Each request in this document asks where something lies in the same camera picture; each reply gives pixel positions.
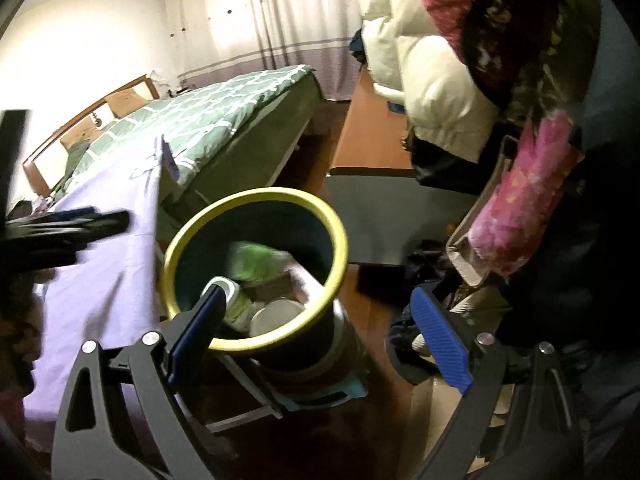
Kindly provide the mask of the yellow rim trash bin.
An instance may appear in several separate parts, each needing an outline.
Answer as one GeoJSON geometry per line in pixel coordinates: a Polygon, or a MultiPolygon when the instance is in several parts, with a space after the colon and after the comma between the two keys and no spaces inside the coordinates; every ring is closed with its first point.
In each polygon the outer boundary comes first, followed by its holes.
{"type": "Polygon", "coordinates": [[[212,285],[227,294],[209,348],[255,376],[289,411],[367,395],[363,348],[338,292],[348,239],[335,210],[292,188],[255,188],[196,214],[160,274],[168,316],[212,285]]]}

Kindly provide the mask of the wooden headboard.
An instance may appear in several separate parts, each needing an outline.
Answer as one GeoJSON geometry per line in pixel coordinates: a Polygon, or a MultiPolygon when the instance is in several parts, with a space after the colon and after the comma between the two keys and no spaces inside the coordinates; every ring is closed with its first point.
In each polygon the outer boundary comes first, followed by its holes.
{"type": "Polygon", "coordinates": [[[50,196],[52,188],[62,179],[72,147],[82,141],[96,140],[104,124],[119,118],[111,103],[120,110],[124,107],[122,101],[132,101],[134,96],[153,101],[160,98],[160,92],[149,75],[134,78],[70,118],[27,155],[22,170],[32,192],[40,197],[50,196]]]}

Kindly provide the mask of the purple floral tablecloth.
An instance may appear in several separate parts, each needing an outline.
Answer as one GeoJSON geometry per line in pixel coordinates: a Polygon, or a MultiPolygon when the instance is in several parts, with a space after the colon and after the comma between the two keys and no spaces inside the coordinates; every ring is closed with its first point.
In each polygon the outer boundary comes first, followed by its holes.
{"type": "Polygon", "coordinates": [[[26,440],[50,452],[70,370],[87,339],[105,348],[132,344],[158,324],[154,298],[155,231],[160,176],[175,169],[159,133],[112,148],[70,186],[55,210],[126,209],[130,225],[100,240],[40,288],[43,301],[41,356],[35,389],[25,399],[26,440]]]}

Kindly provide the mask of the brown pillow left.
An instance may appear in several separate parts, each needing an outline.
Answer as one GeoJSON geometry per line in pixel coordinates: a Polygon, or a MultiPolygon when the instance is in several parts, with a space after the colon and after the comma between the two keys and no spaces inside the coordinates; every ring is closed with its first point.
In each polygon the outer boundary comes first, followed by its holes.
{"type": "Polygon", "coordinates": [[[69,152],[74,145],[80,142],[91,143],[99,138],[101,134],[102,130],[96,125],[93,119],[91,117],[85,117],[60,137],[60,143],[63,145],[63,148],[69,152]]]}

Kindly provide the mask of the brown pillow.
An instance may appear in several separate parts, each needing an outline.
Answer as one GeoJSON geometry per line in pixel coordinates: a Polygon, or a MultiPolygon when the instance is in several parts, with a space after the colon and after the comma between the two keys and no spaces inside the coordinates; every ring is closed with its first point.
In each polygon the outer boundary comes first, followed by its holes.
{"type": "Polygon", "coordinates": [[[122,119],[136,110],[145,107],[146,104],[149,104],[150,100],[140,96],[134,88],[128,88],[109,94],[105,97],[105,102],[113,115],[118,119],[122,119]]]}
{"type": "Polygon", "coordinates": [[[102,130],[96,125],[93,119],[91,117],[85,117],[60,137],[60,143],[63,145],[63,148],[69,152],[74,145],[80,142],[91,143],[99,138],[101,134],[102,130]]]}

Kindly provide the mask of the pink dotted jacket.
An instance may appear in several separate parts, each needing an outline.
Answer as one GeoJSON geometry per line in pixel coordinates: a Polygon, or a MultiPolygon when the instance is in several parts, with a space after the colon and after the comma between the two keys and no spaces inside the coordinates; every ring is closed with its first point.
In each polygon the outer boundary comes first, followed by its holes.
{"type": "Polygon", "coordinates": [[[538,248],[580,153],[570,144],[574,122],[554,110],[537,125],[526,122],[511,168],[473,221],[471,248],[489,271],[508,278],[538,248]]]}

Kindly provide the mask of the green tissue pack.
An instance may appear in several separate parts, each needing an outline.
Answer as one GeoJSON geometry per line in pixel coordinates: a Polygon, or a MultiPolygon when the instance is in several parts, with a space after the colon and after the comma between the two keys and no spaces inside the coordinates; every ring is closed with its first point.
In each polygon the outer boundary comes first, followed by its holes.
{"type": "Polygon", "coordinates": [[[230,245],[227,272],[233,281],[258,283],[283,274],[293,262],[288,252],[252,242],[230,245]]]}

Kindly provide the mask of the brown pillow right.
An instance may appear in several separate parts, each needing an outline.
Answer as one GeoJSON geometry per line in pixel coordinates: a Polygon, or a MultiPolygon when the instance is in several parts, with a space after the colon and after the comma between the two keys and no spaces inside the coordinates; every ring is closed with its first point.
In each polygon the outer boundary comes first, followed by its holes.
{"type": "Polygon", "coordinates": [[[145,107],[146,104],[149,104],[150,100],[140,96],[134,88],[128,88],[109,94],[105,97],[105,102],[113,115],[118,119],[122,119],[136,110],[145,107]]]}

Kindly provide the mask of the wooden desk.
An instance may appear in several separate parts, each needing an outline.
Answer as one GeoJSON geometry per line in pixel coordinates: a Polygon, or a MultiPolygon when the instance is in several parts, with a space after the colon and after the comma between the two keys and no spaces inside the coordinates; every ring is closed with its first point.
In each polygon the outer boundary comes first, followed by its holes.
{"type": "Polygon", "coordinates": [[[443,243],[475,197],[427,188],[401,140],[406,118],[388,109],[360,73],[324,188],[349,242],[349,261],[399,266],[421,240],[443,243]]]}

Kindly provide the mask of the green plaid bed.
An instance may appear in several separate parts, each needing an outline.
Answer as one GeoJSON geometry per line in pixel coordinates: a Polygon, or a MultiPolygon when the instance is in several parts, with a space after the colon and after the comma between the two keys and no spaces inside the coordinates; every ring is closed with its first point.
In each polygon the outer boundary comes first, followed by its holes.
{"type": "Polygon", "coordinates": [[[314,70],[295,65],[263,70],[209,84],[171,99],[154,100],[99,130],[92,141],[77,141],[70,148],[65,177],[55,185],[52,202],[77,186],[91,167],[104,165],[137,136],[160,136],[171,157],[175,181],[167,199],[173,203],[205,166],[240,134],[250,119],[301,82],[318,86],[314,70]]]}

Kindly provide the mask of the pink white curtain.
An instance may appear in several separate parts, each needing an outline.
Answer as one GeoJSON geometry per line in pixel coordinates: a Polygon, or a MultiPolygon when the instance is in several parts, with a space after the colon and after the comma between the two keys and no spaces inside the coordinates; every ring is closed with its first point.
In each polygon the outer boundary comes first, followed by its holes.
{"type": "Polygon", "coordinates": [[[349,43],[361,27],[358,0],[165,0],[165,8],[184,86],[306,64],[327,99],[345,101],[355,90],[349,43]]]}

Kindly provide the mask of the cream puffer jacket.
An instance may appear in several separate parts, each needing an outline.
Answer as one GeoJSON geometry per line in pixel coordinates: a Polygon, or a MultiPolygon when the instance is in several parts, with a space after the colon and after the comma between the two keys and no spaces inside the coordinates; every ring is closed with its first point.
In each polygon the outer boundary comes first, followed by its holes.
{"type": "Polygon", "coordinates": [[[477,162],[497,110],[420,0],[358,0],[374,92],[405,109],[421,141],[477,162]]]}

